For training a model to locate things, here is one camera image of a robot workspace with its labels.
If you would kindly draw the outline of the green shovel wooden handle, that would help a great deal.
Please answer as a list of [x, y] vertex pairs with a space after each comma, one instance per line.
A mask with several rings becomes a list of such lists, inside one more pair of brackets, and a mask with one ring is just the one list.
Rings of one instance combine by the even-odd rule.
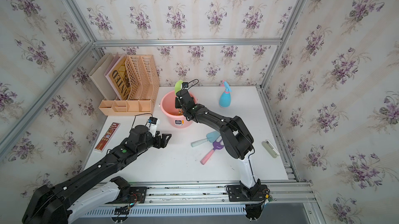
[[175, 95], [176, 95], [179, 91], [181, 91], [182, 88], [183, 88], [183, 81], [182, 81], [182, 80], [177, 81], [176, 84], [175, 84], [175, 87], [174, 87]]

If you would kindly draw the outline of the blue pink spray bottle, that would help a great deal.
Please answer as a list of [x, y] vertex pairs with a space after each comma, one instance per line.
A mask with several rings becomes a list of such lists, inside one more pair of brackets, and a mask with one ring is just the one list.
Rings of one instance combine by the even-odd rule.
[[231, 105], [231, 88], [225, 80], [221, 82], [221, 85], [224, 87], [224, 91], [219, 98], [219, 106], [227, 108]]

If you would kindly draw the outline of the light blue trowel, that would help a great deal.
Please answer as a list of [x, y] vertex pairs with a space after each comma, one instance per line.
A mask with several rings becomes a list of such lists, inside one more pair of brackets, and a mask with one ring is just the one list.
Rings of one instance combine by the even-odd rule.
[[218, 131], [210, 132], [206, 135], [206, 137], [204, 139], [192, 142], [191, 147], [196, 147], [196, 146], [199, 146], [206, 142], [214, 143], [219, 137], [220, 137], [220, 133]]

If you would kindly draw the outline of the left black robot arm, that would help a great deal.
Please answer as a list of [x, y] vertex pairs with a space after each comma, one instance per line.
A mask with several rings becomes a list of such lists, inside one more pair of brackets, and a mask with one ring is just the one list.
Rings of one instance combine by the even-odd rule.
[[144, 125], [130, 130], [129, 136], [111, 149], [97, 163], [53, 187], [43, 185], [35, 190], [23, 215], [24, 224], [68, 224], [77, 216], [76, 201], [105, 178], [133, 163], [154, 147], [165, 148], [172, 137]]

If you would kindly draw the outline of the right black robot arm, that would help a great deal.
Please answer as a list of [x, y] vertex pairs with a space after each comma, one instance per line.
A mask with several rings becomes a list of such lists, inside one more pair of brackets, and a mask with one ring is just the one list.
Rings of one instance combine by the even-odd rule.
[[221, 135], [227, 153], [241, 161], [240, 183], [247, 190], [260, 186], [260, 179], [254, 175], [250, 156], [255, 153], [254, 138], [239, 116], [233, 118], [217, 114], [202, 104], [195, 103], [187, 89], [176, 93], [176, 101], [188, 121], [204, 124]]

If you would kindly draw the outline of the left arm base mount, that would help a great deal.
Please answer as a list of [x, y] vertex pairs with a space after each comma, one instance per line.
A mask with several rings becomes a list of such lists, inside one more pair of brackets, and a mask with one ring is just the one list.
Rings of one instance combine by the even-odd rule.
[[133, 187], [120, 176], [112, 178], [110, 182], [117, 185], [118, 195], [109, 204], [136, 204], [145, 202], [147, 187]]

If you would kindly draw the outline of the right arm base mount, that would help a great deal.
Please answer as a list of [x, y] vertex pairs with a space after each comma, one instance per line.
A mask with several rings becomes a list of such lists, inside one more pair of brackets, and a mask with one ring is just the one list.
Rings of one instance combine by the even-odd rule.
[[229, 202], [261, 202], [270, 198], [270, 189], [260, 179], [251, 188], [240, 182], [239, 185], [227, 185], [226, 191]]

